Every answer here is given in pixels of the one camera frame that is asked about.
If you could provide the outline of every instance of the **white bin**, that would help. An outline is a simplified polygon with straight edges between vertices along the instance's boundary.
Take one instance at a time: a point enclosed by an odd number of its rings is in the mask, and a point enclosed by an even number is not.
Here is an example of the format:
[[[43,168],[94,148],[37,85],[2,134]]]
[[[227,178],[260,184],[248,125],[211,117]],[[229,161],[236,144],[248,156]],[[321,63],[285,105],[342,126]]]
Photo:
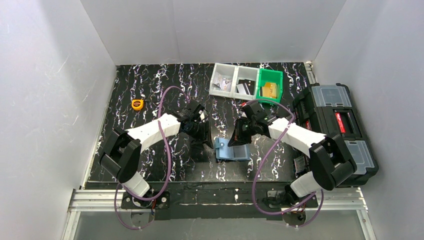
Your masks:
[[[235,77],[235,85],[239,84],[239,80],[251,80],[254,81],[254,92],[253,95],[237,93],[237,88],[234,88],[232,92],[232,97],[235,99],[242,100],[253,100],[256,98],[256,92],[258,88],[258,78],[259,78],[259,68],[248,67],[248,66],[238,66],[237,75]]]
[[[210,78],[209,94],[231,98],[236,88],[236,77],[237,77],[236,72],[237,72],[236,65],[215,63],[212,77]],[[231,85],[228,86],[228,91],[223,91],[221,90],[220,87],[214,84],[215,78],[218,78],[218,77],[223,77],[223,78],[232,80]]]
[[[231,87],[229,91],[223,91],[214,84],[215,78],[222,77],[231,79]],[[236,85],[239,80],[251,80],[255,82],[253,95],[238,93]],[[231,64],[215,63],[212,77],[209,84],[209,95],[221,96],[226,98],[253,100],[256,98],[258,91],[259,68],[248,66],[236,66]]]

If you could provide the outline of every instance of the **toolbox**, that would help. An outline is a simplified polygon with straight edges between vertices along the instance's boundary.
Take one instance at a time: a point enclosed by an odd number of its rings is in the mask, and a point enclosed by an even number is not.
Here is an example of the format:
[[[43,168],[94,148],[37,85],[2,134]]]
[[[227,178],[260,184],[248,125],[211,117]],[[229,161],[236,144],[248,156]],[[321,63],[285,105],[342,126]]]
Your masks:
[[[317,133],[336,133],[343,137],[357,170],[339,187],[362,186],[377,173],[379,166],[370,151],[369,140],[346,85],[312,84],[295,97],[293,107],[299,126]],[[294,160],[297,177],[309,171],[308,161],[305,155]]]

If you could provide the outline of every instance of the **blue plastic part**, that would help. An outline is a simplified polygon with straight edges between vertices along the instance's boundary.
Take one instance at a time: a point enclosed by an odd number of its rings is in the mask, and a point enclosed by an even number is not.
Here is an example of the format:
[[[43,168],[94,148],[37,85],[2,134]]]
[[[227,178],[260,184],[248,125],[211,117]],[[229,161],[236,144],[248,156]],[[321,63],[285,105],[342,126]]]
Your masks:
[[[249,161],[250,152],[247,144],[242,146],[228,146],[229,139],[215,138],[215,152],[217,160]]]

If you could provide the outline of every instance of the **cable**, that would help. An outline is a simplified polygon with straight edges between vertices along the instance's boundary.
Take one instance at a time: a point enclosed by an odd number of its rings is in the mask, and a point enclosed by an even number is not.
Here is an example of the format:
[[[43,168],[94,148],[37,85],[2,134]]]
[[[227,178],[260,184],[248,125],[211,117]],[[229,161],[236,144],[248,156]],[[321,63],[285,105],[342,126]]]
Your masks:
[[[203,120],[201,119],[200,121],[196,121],[196,120],[194,120],[194,122],[195,123],[197,123],[197,124],[199,124],[199,123],[202,123],[202,122],[206,122],[206,120],[209,118],[209,111],[207,111],[206,109],[205,110],[203,110]]]
[[[189,97],[186,95],[186,93],[183,92],[183,90],[177,86],[170,86],[168,87],[165,92],[163,92],[162,97],[160,98],[160,103],[159,103],[159,112],[157,114],[157,118],[159,119],[162,116],[162,105],[164,104],[164,99],[165,99],[165,95],[167,94],[167,92],[170,89],[178,89],[182,92],[182,94],[184,94],[185,99],[187,99],[188,102],[190,102]],[[159,131],[160,134],[162,135],[162,139],[165,142],[165,149],[166,149],[166,155],[168,157],[168,168],[167,168],[167,172],[166,172],[166,178],[165,178],[165,183],[163,184],[162,188],[160,189],[160,191],[152,197],[141,197],[141,196],[137,196],[135,193],[133,193],[131,190],[129,190],[125,185],[123,186],[123,188],[134,198],[142,200],[142,201],[152,201],[155,200],[157,198],[159,198],[159,196],[165,191],[165,189],[167,189],[168,183],[170,181],[170,176],[171,176],[171,168],[172,168],[172,158],[171,158],[171,151],[170,151],[170,146],[168,144],[167,141],[167,137],[165,136],[164,130],[162,129],[161,126],[161,122],[157,121],[158,125],[159,125]]]
[[[121,184],[118,182],[118,184],[116,185],[116,191],[115,191],[115,197],[114,197],[114,199],[113,199],[113,208],[115,209],[115,214],[116,214],[116,216],[117,216],[117,218],[118,218],[118,220],[119,220],[119,222],[124,226],[124,227],[126,227],[127,229],[130,229],[130,230],[139,230],[139,229],[144,229],[145,227],[147,227],[147,226],[149,226],[150,224],[152,224],[153,223],[153,221],[155,220],[154,218],[153,218],[153,220],[152,221],[150,221],[149,223],[147,223],[146,225],[144,225],[144,226],[129,226],[128,224],[126,224],[124,221],[122,221],[122,219],[121,219],[121,216],[119,215],[119,213],[118,213],[118,206],[117,206],[117,197],[118,197],[118,190],[119,190],[119,187],[121,186]]]
[[[150,201],[150,203],[147,206],[140,206],[142,209],[150,208],[150,206],[153,204],[153,201]]]
[[[250,103],[253,103],[253,102],[257,102],[258,100],[257,99],[255,99],[255,100],[250,100],[250,101],[248,101],[248,102],[246,102],[246,104],[250,104]],[[281,141],[281,139],[284,137],[284,135],[287,133],[287,131],[289,130],[289,126],[290,126],[290,124],[292,124],[293,123],[293,121],[295,120],[295,115],[287,108],[287,107],[285,107],[285,106],[283,106],[282,104],[280,104],[279,102],[276,102],[276,101],[273,101],[273,100],[268,100],[268,99],[262,99],[262,101],[266,101],[266,102],[270,102],[270,103],[273,103],[273,104],[275,104],[275,105],[278,105],[279,107],[282,107],[284,110],[286,110],[290,115],[291,115],[291,119],[288,121],[288,125],[287,125],[287,127],[284,129],[284,131],[281,133],[281,135],[277,138],[277,140],[274,142],[274,144],[272,144],[272,146],[271,146],[271,148],[269,148],[269,150],[265,153],[265,156],[263,156],[263,158],[262,158],[262,161],[260,162],[260,164],[259,164],[259,166],[258,166],[258,168],[257,168],[257,171],[260,173],[261,172],[261,170],[262,170],[262,167],[264,166],[264,164],[265,164],[265,162],[266,162],[266,160],[267,160],[267,158],[268,158],[268,156],[270,155],[270,153],[271,153],[271,151],[277,146],[277,144]],[[296,205],[294,205],[294,206],[292,206],[292,207],[290,207],[290,208],[288,208],[288,209],[286,209],[286,210],[284,210],[284,211],[276,211],[276,212],[270,212],[270,211],[265,211],[265,210],[262,210],[260,207],[259,207],[259,205],[258,205],[258,203],[256,202],[256,194],[255,194],[255,191],[256,191],[256,183],[258,182],[258,178],[259,178],[259,174],[255,174],[255,176],[254,176],[254,179],[253,179],[253,184],[252,184],[252,202],[253,202],[253,205],[255,206],[255,208],[259,211],[259,212],[261,212],[261,213],[263,213],[263,214],[266,214],[266,215],[281,215],[281,214],[285,214],[285,213],[287,213],[287,212],[290,212],[290,211],[292,211],[293,209],[295,209],[295,208],[298,208],[298,207],[300,207],[302,204],[304,204],[304,203],[306,203],[309,199],[311,199],[314,195],[315,195],[315,193],[317,193],[316,191],[314,191],[314,192],[312,192],[311,194],[309,194],[305,199],[303,199],[301,202],[299,202],[298,204],[296,204]],[[312,220],[314,220],[315,219],[315,217],[318,215],[318,213],[320,212],[320,210],[321,210],[321,207],[322,207],[322,205],[323,205],[323,202],[324,202],[324,192],[323,192],[323,190],[321,190],[321,195],[322,195],[322,198],[321,198],[321,204],[320,204],[320,206],[319,206],[319,208],[318,208],[318,210],[316,211],[316,213],[315,213],[315,215],[311,218],[311,220],[309,220],[307,223],[304,223],[304,224],[302,224],[302,225],[300,225],[300,226],[297,226],[297,227],[303,227],[303,226],[306,226],[307,224],[309,224]]]
[[[294,228],[301,228],[301,227],[305,227],[306,225],[310,224],[320,213],[321,208],[323,207],[323,203],[324,203],[324,191],[321,189],[321,202],[319,203],[318,210],[316,210],[315,214],[311,217],[311,219],[309,219],[307,222],[305,222],[302,225],[296,225],[296,226],[289,225],[289,226],[294,227]]]
[[[151,214],[154,216],[155,215],[155,212],[153,211],[153,209],[155,209],[155,206],[156,206],[156,199],[155,200],[153,200],[153,206],[151,206]]]

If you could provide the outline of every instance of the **storage bin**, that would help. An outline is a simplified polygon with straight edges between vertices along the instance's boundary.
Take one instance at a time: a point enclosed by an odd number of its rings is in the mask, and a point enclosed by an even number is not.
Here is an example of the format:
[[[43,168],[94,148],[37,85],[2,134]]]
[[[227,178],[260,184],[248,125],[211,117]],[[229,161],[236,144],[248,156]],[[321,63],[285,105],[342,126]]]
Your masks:
[[[210,78],[209,94],[215,95],[215,96],[231,98],[233,96],[235,89],[236,89],[236,77],[237,77],[236,72],[237,72],[237,66],[236,65],[215,63],[215,67],[213,68],[212,77]],[[221,90],[221,88],[219,86],[214,84],[214,81],[218,78],[231,79],[231,84],[229,86],[227,86],[228,91],[227,90]]]
[[[276,98],[261,96],[261,87],[263,87],[266,83],[276,84],[276,91],[277,91]],[[262,101],[262,99],[268,99],[268,100],[272,100],[279,103],[282,95],[283,95],[283,72],[261,68],[259,70],[259,78],[258,78],[258,84],[256,89],[256,99],[258,99],[259,102],[262,102],[262,103],[269,103],[268,101]]]
[[[242,100],[255,99],[256,92],[258,90],[259,68],[248,67],[248,66],[237,66],[235,79],[236,79],[235,88],[234,88],[232,97],[235,99],[242,99]],[[254,86],[252,86],[253,92],[251,92],[251,94],[242,94],[237,92],[237,84],[240,83],[240,80],[254,81]]]

